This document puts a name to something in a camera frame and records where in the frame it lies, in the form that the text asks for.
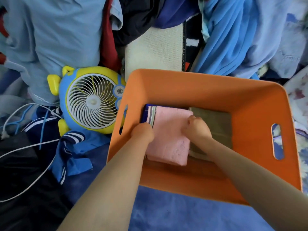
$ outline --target folded pink towel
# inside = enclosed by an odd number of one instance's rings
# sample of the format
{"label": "folded pink towel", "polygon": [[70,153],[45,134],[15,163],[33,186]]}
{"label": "folded pink towel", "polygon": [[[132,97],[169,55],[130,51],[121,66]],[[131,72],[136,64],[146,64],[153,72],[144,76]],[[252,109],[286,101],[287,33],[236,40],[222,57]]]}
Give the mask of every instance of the folded pink towel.
{"label": "folded pink towel", "polygon": [[190,141],[181,129],[187,125],[192,111],[168,107],[156,107],[153,124],[154,140],[145,152],[147,159],[164,163],[187,165]]}

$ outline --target blue carpet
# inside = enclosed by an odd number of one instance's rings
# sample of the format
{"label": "blue carpet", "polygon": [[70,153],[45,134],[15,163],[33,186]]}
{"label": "blue carpet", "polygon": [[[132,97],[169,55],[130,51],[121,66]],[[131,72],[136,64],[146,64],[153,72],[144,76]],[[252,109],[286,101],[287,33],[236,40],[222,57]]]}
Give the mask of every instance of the blue carpet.
{"label": "blue carpet", "polygon": [[[93,170],[65,179],[63,189],[75,203],[105,166],[108,145],[87,153]],[[273,231],[248,206],[203,200],[139,186],[129,231]]]}

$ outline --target fan grille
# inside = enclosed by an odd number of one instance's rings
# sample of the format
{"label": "fan grille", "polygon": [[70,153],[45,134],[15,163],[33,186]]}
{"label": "fan grille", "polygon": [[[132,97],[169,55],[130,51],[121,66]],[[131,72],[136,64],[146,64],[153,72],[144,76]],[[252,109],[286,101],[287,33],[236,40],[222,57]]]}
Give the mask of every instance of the fan grille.
{"label": "fan grille", "polygon": [[67,93],[68,110],[83,127],[102,129],[114,123],[118,110],[112,90],[115,83],[96,73],[77,78]]}

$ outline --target desk fan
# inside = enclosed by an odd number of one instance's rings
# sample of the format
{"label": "desk fan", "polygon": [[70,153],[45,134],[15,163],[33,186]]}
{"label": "desk fan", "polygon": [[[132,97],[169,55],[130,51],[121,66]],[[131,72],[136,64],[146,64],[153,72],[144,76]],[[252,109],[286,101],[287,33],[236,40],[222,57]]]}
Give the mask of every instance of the desk fan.
{"label": "desk fan", "polygon": [[63,112],[64,119],[58,122],[60,136],[80,128],[112,133],[125,80],[113,70],[100,66],[80,69],[65,66],[62,75],[62,78],[56,74],[47,77],[51,93],[59,95]]}

